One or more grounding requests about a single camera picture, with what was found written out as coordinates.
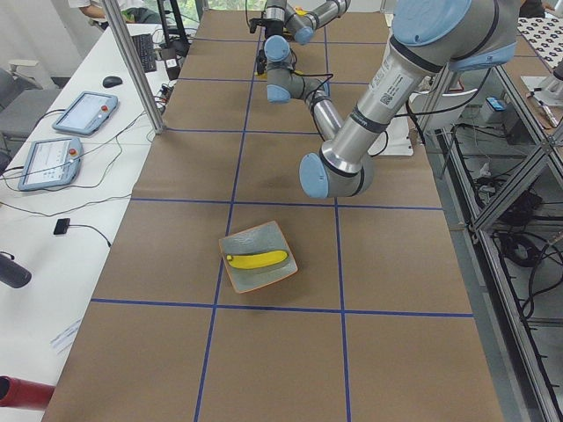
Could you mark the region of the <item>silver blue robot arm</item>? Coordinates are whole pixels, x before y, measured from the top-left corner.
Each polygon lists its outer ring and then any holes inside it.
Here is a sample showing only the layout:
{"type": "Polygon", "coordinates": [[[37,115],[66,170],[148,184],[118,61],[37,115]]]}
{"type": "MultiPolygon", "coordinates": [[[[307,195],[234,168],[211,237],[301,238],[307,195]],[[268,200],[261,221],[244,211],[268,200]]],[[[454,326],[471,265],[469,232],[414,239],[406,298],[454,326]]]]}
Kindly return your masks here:
{"type": "Polygon", "coordinates": [[[304,192],[317,199],[351,197],[372,183],[369,148],[426,76],[487,69],[515,53],[517,1],[399,1],[393,12],[389,53],[346,119],[336,112],[322,83],[293,70],[289,31],[307,44],[315,31],[348,10],[347,1],[327,1],[300,16],[284,1],[268,1],[251,27],[266,29],[267,99],[302,100],[325,138],[299,167],[304,192]]]}
{"type": "Polygon", "coordinates": [[[274,35],[282,36],[287,30],[300,45],[309,43],[314,33],[335,20],[348,10],[350,1],[325,1],[312,11],[299,14],[286,0],[266,1],[262,18],[265,20],[266,39],[274,35]]]}

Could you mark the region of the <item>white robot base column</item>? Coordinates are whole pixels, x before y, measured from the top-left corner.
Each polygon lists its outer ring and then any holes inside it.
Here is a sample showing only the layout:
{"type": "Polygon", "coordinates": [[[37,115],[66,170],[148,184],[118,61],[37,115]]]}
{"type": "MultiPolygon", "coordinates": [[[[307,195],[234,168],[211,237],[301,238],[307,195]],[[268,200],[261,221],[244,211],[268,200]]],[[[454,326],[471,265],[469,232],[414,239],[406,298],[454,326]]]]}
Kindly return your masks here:
{"type": "Polygon", "coordinates": [[[478,92],[479,84],[467,82],[460,73],[445,70],[425,77],[369,148],[369,154],[411,156],[415,135],[431,135],[437,129],[451,127],[478,92]]]}

